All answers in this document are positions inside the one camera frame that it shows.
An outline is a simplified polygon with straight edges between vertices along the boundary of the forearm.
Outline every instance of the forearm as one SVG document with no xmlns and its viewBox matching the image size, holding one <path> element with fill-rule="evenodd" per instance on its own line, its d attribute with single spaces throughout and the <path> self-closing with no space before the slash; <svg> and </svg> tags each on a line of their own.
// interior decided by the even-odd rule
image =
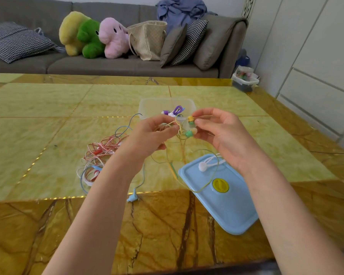
<svg viewBox="0 0 344 275">
<path fill-rule="evenodd" d="M 112 156 L 43 274 L 110 274 L 129 185 L 138 172 Z"/>
<path fill-rule="evenodd" d="M 283 274 L 344 274 L 344 255 L 309 213 L 274 163 L 261 154 L 245 175 Z"/>
</svg>

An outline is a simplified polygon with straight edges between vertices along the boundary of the houndstooth pillow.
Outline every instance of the houndstooth pillow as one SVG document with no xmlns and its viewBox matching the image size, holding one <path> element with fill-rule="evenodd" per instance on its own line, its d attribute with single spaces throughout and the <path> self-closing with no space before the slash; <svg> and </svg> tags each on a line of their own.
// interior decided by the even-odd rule
<svg viewBox="0 0 344 275">
<path fill-rule="evenodd" d="M 12 63 L 57 45 L 50 39 L 14 22 L 0 23 L 0 59 Z"/>
<path fill-rule="evenodd" d="M 207 24 L 207 20 L 196 19 L 189 25 L 186 32 L 185 42 L 176 57 L 171 61 L 171 66 L 182 64 L 195 53 L 200 41 L 204 37 Z"/>
</svg>

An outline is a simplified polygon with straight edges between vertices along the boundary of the sofa armrest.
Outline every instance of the sofa armrest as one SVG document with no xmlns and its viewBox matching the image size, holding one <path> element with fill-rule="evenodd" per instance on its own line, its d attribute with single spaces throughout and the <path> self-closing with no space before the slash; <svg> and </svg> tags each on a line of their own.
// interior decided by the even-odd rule
<svg viewBox="0 0 344 275">
<path fill-rule="evenodd" d="M 241 50 L 243 39 L 247 30 L 247 22 L 245 19 L 236 23 L 232 33 L 221 52 L 221 59 L 218 63 L 219 78 L 231 78 L 234 65 L 237 61 L 239 51 Z"/>
</svg>

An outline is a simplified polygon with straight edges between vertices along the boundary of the throw cushion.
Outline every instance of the throw cushion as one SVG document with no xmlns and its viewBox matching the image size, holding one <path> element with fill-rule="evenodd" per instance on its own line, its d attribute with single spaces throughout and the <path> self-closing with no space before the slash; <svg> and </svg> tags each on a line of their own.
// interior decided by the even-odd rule
<svg viewBox="0 0 344 275">
<path fill-rule="evenodd" d="M 203 19 L 208 20 L 209 23 L 206 27 L 205 37 L 195 53 L 194 64 L 201 70 L 207 70 L 219 58 L 236 21 L 234 18 L 218 15 L 204 15 Z"/>
<path fill-rule="evenodd" d="M 26 27 L 14 22 L 0 24 L 0 59 L 6 63 L 12 63 L 55 47 L 57 45 L 50 39 Z"/>
<path fill-rule="evenodd" d="M 186 32 L 185 42 L 183 43 L 183 46 L 176 57 L 172 60 L 172 66 L 182 64 L 195 53 L 205 34 L 206 25 L 208 22 L 208 20 L 197 19 L 189 25 Z"/>
<path fill-rule="evenodd" d="M 166 37 L 161 51 L 161 67 L 168 64 L 180 51 L 187 32 L 187 24 L 174 28 Z"/>
</svg>

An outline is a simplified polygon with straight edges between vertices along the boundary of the coffee table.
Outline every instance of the coffee table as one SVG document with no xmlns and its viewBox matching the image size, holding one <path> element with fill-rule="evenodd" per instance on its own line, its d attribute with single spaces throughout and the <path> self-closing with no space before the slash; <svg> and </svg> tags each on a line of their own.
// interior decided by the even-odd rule
<svg viewBox="0 0 344 275">
<path fill-rule="evenodd" d="M 247 95 L 230 79 L 0 74 L 0 273 L 43 271 L 84 200 L 75 171 L 87 144 L 127 125 L 145 97 L 192 98 L 237 114 L 344 248 L 344 150 L 261 88 Z M 215 151 L 193 138 L 184 149 L 176 139 L 166 145 L 177 169 L 198 149 Z M 153 157 L 165 161 L 165 152 Z M 147 158 L 138 191 L 140 200 L 126 204 L 114 274 L 273 258 L 259 221 L 229 235 L 167 164 Z"/>
</svg>

